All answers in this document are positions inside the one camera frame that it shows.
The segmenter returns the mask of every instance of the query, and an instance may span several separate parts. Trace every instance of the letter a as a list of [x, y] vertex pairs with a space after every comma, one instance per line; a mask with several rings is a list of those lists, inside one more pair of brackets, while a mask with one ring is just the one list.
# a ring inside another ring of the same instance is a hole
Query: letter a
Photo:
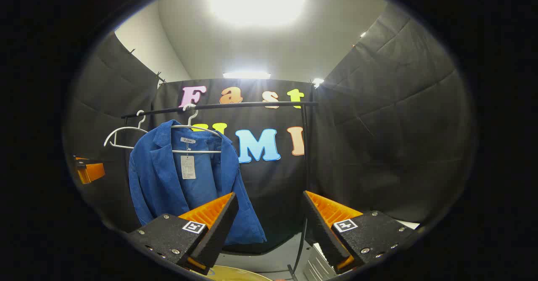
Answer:
[[228, 87], [221, 93], [223, 95], [220, 99], [220, 103], [240, 103], [243, 98], [241, 97], [241, 89], [238, 87]]

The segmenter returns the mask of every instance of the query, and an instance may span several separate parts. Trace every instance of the colorful felt letter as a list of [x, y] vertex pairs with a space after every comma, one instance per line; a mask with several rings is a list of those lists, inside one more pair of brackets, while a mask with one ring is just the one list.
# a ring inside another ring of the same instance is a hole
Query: colorful felt letter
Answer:
[[[197, 124], [193, 124], [193, 126], [205, 128], [206, 130], [209, 128], [209, 126], [207, 124], [205, 124], [205, 123], [197, 123]], [[191, 128], [191, 130], [193, 130], [193, 132], [202, 132], [203, 131], [203, 130], [200, 130], [199, 128]]]
[[198, 103], [200, 101], [201, 93], [207, 92], [207, 87], [184, 87], [183, 88], [183, 99], [181, 99], [181, 105], [179, 107], [184, 107], [187, 104]]
[[215, 123], [213, 124], [213, 128], [215, 128], [215, 130], [221, 132], [221, 134], [224, 135], [224, 129], [228, 127], [228, 124], [225, 124], [225, 123]]
[[279, 160], [280, 154], [277, 152], [277, 143], [275, 142], [275, 135], [277, 130], [272, 128], [266, 128], [261, 132], [260, 139], [256, 141], [254, 135], [249, 130], [239, 130], [236, 132], [236, 136], [239, 137], [240, 148], [240, 163], [248, 163], [252, 161], [252, 158], [248, 155], [254, 156], [256, 161], [260, 160], [261, 153], [265, 150], [263, 159], [267, 162]]
[[302, 127], [292, 126], [286, 130], [292, 136], [293, 151], [292, 155], [301, 156], [304, 155], [304, 141], [302, 139]]
[[221, 93], [223, 95], [220, 99], [220, 103], [240, 103], [243, 98], [241, 97], [241, 89], [238, 87], [228, 87]]
[[[263, 102], [277, 102], [278, 95], [275, 92], [265, 91], [261, 93], [261, 97], [264, 99]], [[268, 109], [278, 109], [278, 106], [266, 106]]]
[[[291, 101], [293, 102], [300, 102], [301, 97], [304, 97], [304, 94], [299, 91], [299, 89], [293, 89], [287, 93], [288, 96], [290, 96]], [[294, 105], [293, 107], [300, 109], [300, 105]]]

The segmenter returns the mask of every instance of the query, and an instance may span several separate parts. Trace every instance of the hanger hook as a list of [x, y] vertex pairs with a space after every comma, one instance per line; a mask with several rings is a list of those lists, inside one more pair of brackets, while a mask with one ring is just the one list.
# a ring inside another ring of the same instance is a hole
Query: hanger hook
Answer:
[[[136, 112], [136, 116], [138, 116], [138, 114], [143, 113], [143, 112], [144, 112], [143, 110]], [[138, 122], [138, 128], [140, 128], [140, 125], [142, 124], [142, 122], [144, 122], [144, 120], [146, 120], [146, 115], [144, 115], [144, 118], [142, 118], [142, 120]]]
[[[192, 104], [192, 103], [187, 104], [187, 105], [185, 105], [185, 106], [183, 107], [183, 112], [184, 112], [187, 108], [189, 108], [189, 109], [193, 109], [194, 107], [196, 107], [195, 104]], [[188, 125], [188, 126], [190, 126], [190, 121], [191, 121], [193, 118], [196, 118], [196, 116], [198, 116], [198, 110], [196, 110], [196, 112], [194, 112], [194, 114], [193, 114], [192, 116], [189, 117], [189, 121], [187, 122], [187, 125]]]

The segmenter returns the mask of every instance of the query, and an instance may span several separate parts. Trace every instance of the white ceiling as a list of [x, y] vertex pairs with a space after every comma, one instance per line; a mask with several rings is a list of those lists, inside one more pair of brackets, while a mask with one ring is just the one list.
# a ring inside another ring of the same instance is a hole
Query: white ceiling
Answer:
[[273, 28], [231, 26], [210, 13], [208, 0], [159, 0], [158, 9], [192, 79], [254, 70], [271, 73], [271, 79], [308, 82], [325, 78], [385, 5], [384, 0], [306, 0], [298, 19]]

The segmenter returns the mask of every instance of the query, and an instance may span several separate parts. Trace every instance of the ceiling light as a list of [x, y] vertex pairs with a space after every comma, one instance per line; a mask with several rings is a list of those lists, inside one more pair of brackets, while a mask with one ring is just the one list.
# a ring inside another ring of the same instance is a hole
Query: ceiling light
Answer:
[[269, 79], [271, 73], [266, 72], [229, 72], [222, 74], [226, 79]]
[[322, 84], [324, 81], [325, 80], [321, 78], [315, 78], [314, 81], [312, 81], [312, 83], [314, 84], [314, 88], [317, 89], [319, 85]]
[[211, 12], [236, 26], [280, 26], [301, 13], [305, 0], [209, 0]]

